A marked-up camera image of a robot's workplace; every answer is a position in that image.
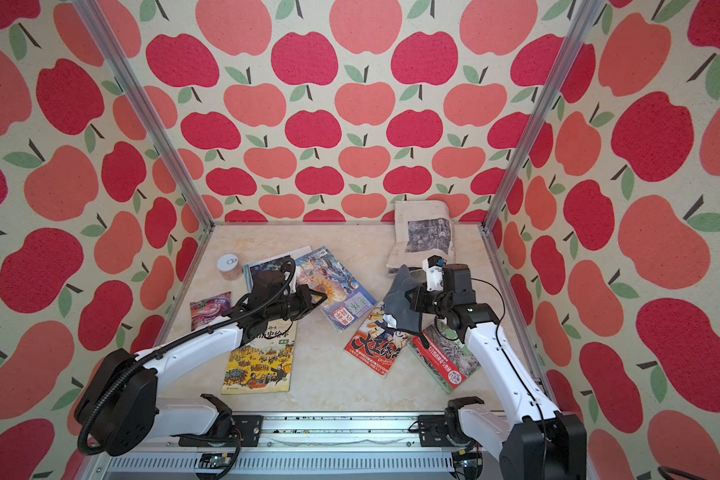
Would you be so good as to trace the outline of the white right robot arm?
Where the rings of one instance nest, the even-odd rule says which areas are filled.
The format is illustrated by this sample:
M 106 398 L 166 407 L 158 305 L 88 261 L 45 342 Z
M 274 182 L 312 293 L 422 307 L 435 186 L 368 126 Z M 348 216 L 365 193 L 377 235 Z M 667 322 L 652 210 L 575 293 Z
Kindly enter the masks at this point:
M 422 318 L 445 320 L 477 359 L 505 416 L 470 401 L 453 406 L 451 437 L 475 442 L 497 461 L 505 479 L 583 479 L 587 474 L 587 432 L 575 414 L 565 414 L 536 384 L 513 351 L 501 321 L 478 302 L 465 264 L 440 257 L 423 263 L 424 281 L 401 267 L 397 292 L 385 298 L 397 327 L 423 334 Z

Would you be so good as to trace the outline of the grey green microfibre cloth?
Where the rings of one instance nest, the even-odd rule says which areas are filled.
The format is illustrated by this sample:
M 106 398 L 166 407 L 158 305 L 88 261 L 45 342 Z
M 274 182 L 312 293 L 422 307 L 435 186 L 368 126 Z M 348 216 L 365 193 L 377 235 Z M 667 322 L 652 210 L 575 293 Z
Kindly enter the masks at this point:
M 385 295 L 384 319 L 395 330 L 418 335 L 422 331 L 422 313 L 411 306 L 414 295 L 422 286 L 411 274 L 407 265 L 402 265 Z

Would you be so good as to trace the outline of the blue robot sunflower magazine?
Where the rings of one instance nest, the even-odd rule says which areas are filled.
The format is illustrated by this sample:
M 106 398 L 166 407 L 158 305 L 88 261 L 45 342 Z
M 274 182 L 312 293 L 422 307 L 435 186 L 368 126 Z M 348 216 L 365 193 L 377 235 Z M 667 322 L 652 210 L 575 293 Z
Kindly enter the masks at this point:
M 320 309 L 338 332 L 364 320 L 377 303 L 326 247 L 298 258 L 296 276 L 298 284 L 327 296 Z

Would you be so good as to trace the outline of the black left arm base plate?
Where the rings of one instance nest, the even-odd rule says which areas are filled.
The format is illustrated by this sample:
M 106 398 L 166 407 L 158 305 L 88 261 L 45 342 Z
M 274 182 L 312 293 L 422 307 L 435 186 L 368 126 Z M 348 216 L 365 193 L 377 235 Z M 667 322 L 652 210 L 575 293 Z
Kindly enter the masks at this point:
M 225 415 L 215 424 L 219 443 L 223 446 L 257 447 L 261 436 L 263 417 L 261 415 Z

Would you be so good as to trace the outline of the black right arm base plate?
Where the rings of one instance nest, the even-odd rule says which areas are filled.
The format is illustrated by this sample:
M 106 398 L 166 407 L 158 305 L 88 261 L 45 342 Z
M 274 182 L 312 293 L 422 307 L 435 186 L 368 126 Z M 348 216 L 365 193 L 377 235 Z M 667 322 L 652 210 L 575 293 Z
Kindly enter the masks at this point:
M 418 435 L 423 447 L 471 448 L 475 444 L 461 430 L 458 415 L 450 410 L 437 415 L 419 415 L 409 432 Z

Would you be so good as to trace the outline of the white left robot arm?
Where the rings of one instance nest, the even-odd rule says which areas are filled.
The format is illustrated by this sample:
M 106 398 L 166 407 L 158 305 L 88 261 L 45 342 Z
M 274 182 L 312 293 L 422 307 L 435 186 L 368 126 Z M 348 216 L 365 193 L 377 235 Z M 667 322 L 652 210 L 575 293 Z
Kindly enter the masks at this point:
M 212 394 L 163 399 L 161 392 L 209 360 L 245 346 L 270 322 L 295 322 L 326 294 L 290 283 L 293 264 L 263 273 L 251 293 L 206 326 L 172 342 L 129 353 L 117 349 L 99 365 L 74 412 L 81 430 L 78 451 L 86 456 L 123 455 L 153 437 L 178 437 L 221 446 L 240 442 L 232 410 Z

